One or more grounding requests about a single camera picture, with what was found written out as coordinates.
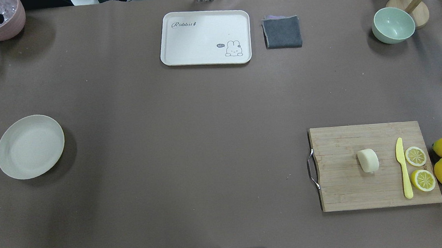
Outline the folded grey cloth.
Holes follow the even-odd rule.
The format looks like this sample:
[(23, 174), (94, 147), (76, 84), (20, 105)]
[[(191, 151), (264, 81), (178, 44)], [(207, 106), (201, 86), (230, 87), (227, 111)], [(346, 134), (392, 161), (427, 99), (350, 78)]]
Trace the folded grey cloth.
[(262, 20), (262, 29), (267, 48), (300, 48), (303, 40), (300, 32), (300, 20), (293, 16), (266, 16)]

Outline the cream rabbit serving tray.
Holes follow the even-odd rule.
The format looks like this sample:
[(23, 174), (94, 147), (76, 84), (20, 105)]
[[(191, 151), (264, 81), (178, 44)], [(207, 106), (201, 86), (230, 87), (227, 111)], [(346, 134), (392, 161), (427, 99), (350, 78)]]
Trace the cream rabbit serving tray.
[(245, 11), (171, 12), (162, 23), (160, 59), (167, 66), (244, 64), (252, 57)]

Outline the bamboo cutting board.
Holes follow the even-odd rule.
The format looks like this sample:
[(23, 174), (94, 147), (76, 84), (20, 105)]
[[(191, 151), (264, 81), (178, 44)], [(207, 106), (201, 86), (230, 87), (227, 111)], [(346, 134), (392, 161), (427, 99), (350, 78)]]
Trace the bamboo cutting board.
[[(429, 192), (414, 188), (411, 199), (403, 193), (395, 148), (401, 138), (404, 149), (427, 151), (417, 121), (311, 128), (308, 133), (324, 212), (442, 202), (439, 186)], [(364, 149), (377, 154), (379, 167), (373, 173), (364, 172), (358, 161), (357, 152)]]

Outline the lemon slice upper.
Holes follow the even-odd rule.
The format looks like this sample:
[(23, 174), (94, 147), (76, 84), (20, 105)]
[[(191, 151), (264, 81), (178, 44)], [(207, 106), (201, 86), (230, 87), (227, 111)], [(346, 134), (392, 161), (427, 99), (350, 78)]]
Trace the lemon slice upper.
[(405, 160), (415, 167), (421, 167), (426, 164), (428, 155), (419, 147), (408, 147), (405, 151)]

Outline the beige round plate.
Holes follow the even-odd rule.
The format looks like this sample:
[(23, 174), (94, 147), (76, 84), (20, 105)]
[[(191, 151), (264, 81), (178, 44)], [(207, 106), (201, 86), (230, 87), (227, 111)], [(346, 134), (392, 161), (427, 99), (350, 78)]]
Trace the beige round plate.
[(64, 132), (57, 121), (41, 114), (26, 116), (0, 139), (0, 169), (11, 178), (36, 178), (53, 168), (64, 145)]

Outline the lemon slice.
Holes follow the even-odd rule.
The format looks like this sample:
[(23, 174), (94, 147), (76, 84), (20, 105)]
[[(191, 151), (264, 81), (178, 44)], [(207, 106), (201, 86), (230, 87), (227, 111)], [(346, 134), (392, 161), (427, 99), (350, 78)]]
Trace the lemon slice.
[(425, 169), (418, 169), (412, 172), (410, 176), (411, 184), (415, 186), (416, 189), (424, 192), (430, 192), (434, 190), (437, 185), (437, 179), (434, 174)]
[(405, 160), (415, 167), (421, 167), (426, 164), (428, 155), (419, 147), (408, 147), (405, 151)]

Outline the lemon slice lower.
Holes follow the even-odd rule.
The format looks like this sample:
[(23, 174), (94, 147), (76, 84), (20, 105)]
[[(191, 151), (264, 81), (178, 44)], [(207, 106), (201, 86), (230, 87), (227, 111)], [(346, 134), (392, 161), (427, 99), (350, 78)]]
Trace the lemon slice lower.
[(424, 192), (430, 192), (434, 190), (437, 185), (437, 179), (434, 174), (425, 169), (418, 169), (412, 172), (410, 176), (411, 184), (415, 186), (416, 189)]

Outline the white steamed bun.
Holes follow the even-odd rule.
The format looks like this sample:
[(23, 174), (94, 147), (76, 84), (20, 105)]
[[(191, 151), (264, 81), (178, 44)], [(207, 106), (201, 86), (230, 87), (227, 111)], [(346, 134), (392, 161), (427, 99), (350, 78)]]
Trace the white steamed bun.
[(361, 168), (366, 173), (373, 173), (379, 169), (377, 154), (372, 149), (360, 150), (357, 152), (357, 159)]

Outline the mint green bowl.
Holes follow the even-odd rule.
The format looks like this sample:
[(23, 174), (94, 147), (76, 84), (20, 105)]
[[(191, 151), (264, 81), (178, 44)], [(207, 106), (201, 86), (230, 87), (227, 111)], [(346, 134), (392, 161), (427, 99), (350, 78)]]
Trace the mint green bowl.
[(372, 33), (386, 44), (403, 42), (414, 34), (416, 24), (411, 16), (395, 7), (383, 7), (372, 20)]

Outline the yellow plastic knife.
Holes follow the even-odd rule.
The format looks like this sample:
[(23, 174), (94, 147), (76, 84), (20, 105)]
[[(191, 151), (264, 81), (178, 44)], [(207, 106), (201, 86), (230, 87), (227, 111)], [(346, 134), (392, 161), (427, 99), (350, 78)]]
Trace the yellow plastic knife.
[(412, 199), (414, 197), (412, 184), (409, 179), (409, 174), (407, 170), (406, 165), (406, 159), (405, 159), (405, 151), (403, 149), (403, 140), (401, 137), (397, 138), (396, 144), (395, 144), (395, 157), (396, 161), (400, 164), (401, 168), (401, 179), (402, 179), (402, 185), (403, 185), (403, 194), (405, 198)]

